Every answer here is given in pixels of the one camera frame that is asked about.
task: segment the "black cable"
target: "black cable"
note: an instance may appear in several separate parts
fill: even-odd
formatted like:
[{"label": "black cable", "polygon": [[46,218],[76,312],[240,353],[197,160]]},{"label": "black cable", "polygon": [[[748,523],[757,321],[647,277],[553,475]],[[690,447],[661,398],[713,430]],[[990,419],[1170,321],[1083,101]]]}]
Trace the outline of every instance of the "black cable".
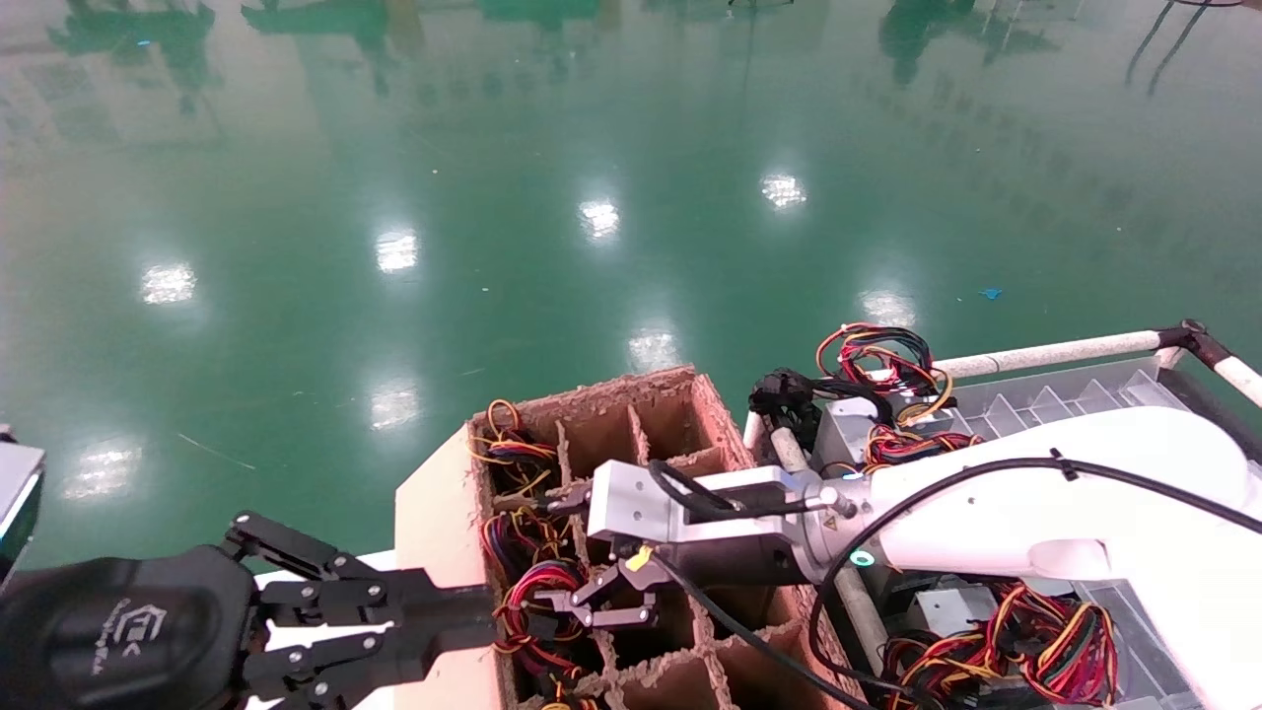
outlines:
[{"label": "black cable", "polygon": [[[769,516],[796,516],[799,513],[809,512],[805,501],[737,508],[732,501],[718,496],[713,491],[688,478],[683,472],[660,459],[649,462],[649,478],[651,478],[652,483],[658,484],[658,487],[661,488],[661,491],[665,492],[671,501],[679,503],[685,511],[692,512],[707,522],[743,521],[747,518],[765,518]],[[697,498],[684,496],[678,488],[670,486],[670,482],[666,479],[679,482],[684,488],[695,493]]]},{"label": "black cable", "polygon": [[806,642],[810,646],[810,652],[815,658],[828,670],[833,672],[846,672],[849,668],[837,663],[824,653],[823,643],[819,637],[819,620],[824,613],[824,602],[828,598],[839,595],[837,586],[833,580],[837,579],[838,573],[842,567],[851,560],[851,555],[858,551],[863,544],[875,537],[881,530],[888,526],[891,522],[896,521],[901,516],[906,515],[914,507],[920,503],[943,493],[944,491],[959,486],[967,480],[976,479],[986,474],[992,474],[996,472],[1006,472],[1013,469],[1063,469],[1065,472],[1083,473],[1093,477],[1099,477],[1103,479],[1111,479],[1114,482],[1133,486],[1136,488],[1142,488],[1145,491],[1171,498],[1186,506],[1191,506],[1199,511],[1217,516],[1230,523],[1243,527],[1251,532],[1262,535],[1262,521],[1257,521],[1241,513],[1239,511],[1228,508],[1220,503],[1215,503],[1206,498],[1201,498],[1196,494],[1188,493],[1186,491],[1175,488],[1161,482],[1155,482],[1113,469],[1111,467],[1104,467],[1100,464],[1090,464],[1087,462],[1073,462],[1069,459],[1002,459],[998,462],[987,462],[984,464],[978,464],[977,467],[969,467],[958,474],[952,474],[939,482],[934,482],[928,487],[917,491],[907,499],[900,502],[885,512],[880,518],[872,522],[868,527],[863,528],[854,540],[851,541],[849,546],[835,559],[833,564],[828,567],[828,573],[824,574],[824,584],[820,585],[822,593],[815,597],[815,603],[810,607],[810,620],[806,627]]},{"label": "black cable", "polygon": [[822,692],[837,700],[838,702],[842,702],[846,706],[852,707],[853,710],[877,710],[875,706],[868,705],[867,702],[863,702],[857,697],[853,697],[844,690],[819,677],[814,671],[803,666],[791,656],[785,655],[780,649],[775,648],[774,646],[760,638],[758,634],[753,633],[743,624],[733,619],[727,612],[721,609],[719,605],[716,604],[713,599],[707,597],[704,591],[702,591],[688,578],[685,578],[674,565],[656,556],[654,557],[654,561],[658,564],[658,566],[665,570],[666,574],[670,575],[673,580],[675,580],[675,584],[678,584],[680,589],[683,589],[685,593],[688,593],[689,597],[695,599],[702,607],[705,608],[707,612],[709,612],[712,617],[714,617],[714,619],[718,623],[723,624],[723,627],[726,627],[733,634],[745,641],[745,643],[748,643],[753,648],[757,648],[762,653],[766,653],[769,658],[771,658],[776,663],[780,663],[781,666],[793,671],[794,673],[801,676],[806,682],[815,686]]},{"label": "black cable", "polygon": [[[670,464],[663,462],[661,459],[652,459],[649,462],[649,478],[652,483],[658,484],[661,491],[666,492],[675,503],[679,503],[687,511],[700,516],[708,516],[714,511],[734,511],[736,506],[731,501],[723,498],[722,496],[714,493],[713,491],[705,488],[704,486],[688,478],[683,472],[671,467]],[[679,483],[679,486],[687,488],[692,493],[697,494],[702,501],[709,503],[709,507],[703,507],[697,503],[695,499],[688,498],[679,489],[666,483],[666,479]]]}]

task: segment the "cardboard divider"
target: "cardboard divider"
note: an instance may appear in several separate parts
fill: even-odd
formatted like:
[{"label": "cardboard divider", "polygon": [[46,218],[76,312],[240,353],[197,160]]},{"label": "cardboard divider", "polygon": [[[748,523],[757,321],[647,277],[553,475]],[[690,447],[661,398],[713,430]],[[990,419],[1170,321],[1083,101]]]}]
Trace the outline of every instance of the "cardboard divider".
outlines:
[{"label": "cardboard divider", "polygon": [[[777,651],[804,662],[796,643],[803,628],[801,622],[795,620],[758,632],[758,636]],[[829,710],[824,697],[806,681],[740,638],[717,646],[714,655],[727,673],[732,704],[741,710]]]},{"label": "cardboard divider", "polygon": [[726,453],[716,446],[693,451],[692,454],[673,457],[666,463],[692,479],[732,470],[727,465]]}]

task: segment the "yellow wire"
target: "yellow wire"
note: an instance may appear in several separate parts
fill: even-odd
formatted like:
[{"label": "yellow wire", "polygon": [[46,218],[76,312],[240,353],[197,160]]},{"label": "yellow wire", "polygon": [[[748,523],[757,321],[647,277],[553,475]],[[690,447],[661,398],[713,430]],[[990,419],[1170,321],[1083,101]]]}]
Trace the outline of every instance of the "yellow wire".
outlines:
[{"label": "yellow wire", "polygon": [[539,477],[535,480],[528,483],[525,486],[525,488],[519,488],[517,491],[512,492],[510,496],[521,496],[521,494],[525,494],[530,489],[533,489],[536,486],[541,484],[544,482],[544,479],[546,479],[550,475],[551,475],[551,470],[546,470],[546,472],[539,474]]},{"label": "yellow wire", "polygon": [[[926,378],[929,378],[934,383],[938,382],[936,377],[929,376],[928,373],[925,373],[920,368],[916,368],[915,366],[911,366],[911,367],[917,373],[925,376]],[[912,405],[909,405],[909,406],[904,407],[902,412],[899,412],[899,419],[897,419],[899,426],[905,426],[911,420],[915,420],[915,419],[919,419],[919,417],[926,417],[929,415],[933,415],[934,412],[936,412],[936,411],[939,411],[939,410],[941,410],[943,407],[946,406],[946,401],[950,400],[950,393],[955,388],[955,381],[954,381],[954,378],[950,377],[949,373],[944,373],[943,371],[934,370],[933,373],[935,376],[941,376],[941,380],[943,380],[943,387],[940,390],[940,395],[938,396],[938,400],[933,401],[929,405],[925,405],[924,402],[916,402],[916,404],[912,404]]]}]

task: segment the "cardboard compartment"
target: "cardboard compartment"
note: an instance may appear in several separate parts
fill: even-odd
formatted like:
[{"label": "cardboard compartment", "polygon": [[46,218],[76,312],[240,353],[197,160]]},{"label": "cardboard compartment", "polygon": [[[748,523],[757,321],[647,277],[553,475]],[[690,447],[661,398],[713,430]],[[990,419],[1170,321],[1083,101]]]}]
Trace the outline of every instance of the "cardboard compartment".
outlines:
[{"label": "cardboard compartment", "polygon": [[628,407],[597,410],[594,417],[565,417],[560,426],[569,444],[565,459],[574,480],[592,478],[601,464],[615,460],[636,463],[636,445]]},{"label": "cardboard compartment", "polygon": [[658,658],[620,684],[627,710],[719,710],[707,656],[684,652]]},{"label": "cardboard compartment", "polygon": [[651,459],[671,459],[714,446],[702,426],[692,388],[681,387],[635,404]]},{"label": "cardboard compartment", "polygon": [[[801,623],[793,623],[760,632],[771,646],[805,662],[801,646]],[[727,675],[732,704],[741,710],[828,710],[823,695],[801,677],[785,671],[761,651],[740,638],[731,638],[714,649]]]},{"label": "cardboard compartment", "polygon": [[[640,603],[640,593],[628,590],[613,598],[613,607],[634,607]],[[622,629],[611,632],[616,667],[630,668],[659,656],[692,648],[695,643],[693,613],[688,598],[680,590],[658,593],[658,624],[650,629]]]},{"label": "cardboard compartment", "polygon": [[[646,465],[650,458],[664,459],[690,477],[756,465],[709,378],[692,368],[618,378],[516,407],[522,428],[538,441],[558,449],[558,478],[548,489],[589,478],[611,459],[639,465]],[[506,411],[497,411],[497,422],[507,422]],[[485,414],[471,420],[466,431],[491,439]],[[473,525],[481,525],[495,511],[530,503],[525,497],[509,496],[509,484],[495,480],[481,462],[472,463],[471,477],[477,499],[476,512],[468,513]],[[588,540],[583,526],[581,517],[573,517],[564,537],[581,567],[593,575],[608,565],[610,546]],[[502,594],[505,580],[493,562],[487,561],[486,579]],[[801,656],[798,637],[803,608],[795,593],[785,588],[707,591],[742,624],[766,629],[762,633],[770,634],[777,647]],[[640,602],[640,593],[632,589],[620,594],[611,600],[613,607]],[[818,692],[786,677],[757,651],[729,638],[729,632],[714,624],[681,590],[659,590],[658,599],[656,628],[593,631],[569,647],[572,657],[589,670],[579,681],[579,691],[599,695],[611,710],[732,710],[733,700],[745,710],[834,710],[827,702],[820,705]],[[524,677],[510,656],[491,656],[505,707],[535,710],[545,704],[534,696],[531,678]]]},{"label": "cardboard compartment", "polygon": [[[504,407],[495,409],[493,426],[490,420],[491,414],[492,414],[491,411],[483,412],[482,415],[475,417],[468,425],[471,430],[469,450],[482,457],[487,455],[487,441],[496,440],[495,428],[498,428],[501,431],[504,431],[505,429],[514,426],[514,420],[507,409]],[[517,415],[521,420],[520,431],[524,431],[530,441],[546,444],[550,446],[558,446],[560,444],[562,434],[557,429],[555,417],[539,416],[539,414],[530,412],[529,410],[526,412],[522,412],[521,407],[517,407]],[[516,494],[524,488],[525,483],[529,483],[524,480],[516,480],[514,478],[515,474],[509,469],[510,468],[506,467],[482,463],[482,470],[485,472],[485,475],[490,479],[490,494],[492,496],[492,498],[514,497],[514,494]],[[562,486],[560,463],[557,462],[551,467],[551,474],[546,479],[540,482],[538,486],[535,486],[531,489],[531,492],[540,493],[543,491],[546,491],[549,488],[557,488],[559,486]],[[502,508],[515,508],[515,507],[516,507],[515,504],[511,504],[511,506],[500,506],[498,508],[502,509]]]},{"label": "cardboard compartment", "polygon": [[[791,620],[789,602],[780,588],[712,588],[707,589],[705,594],[747,629],[779,627]],[[714,626],[716,641],[723,641],[732,636],[732,632],[713,617],[711,617],[711,623]]]}]

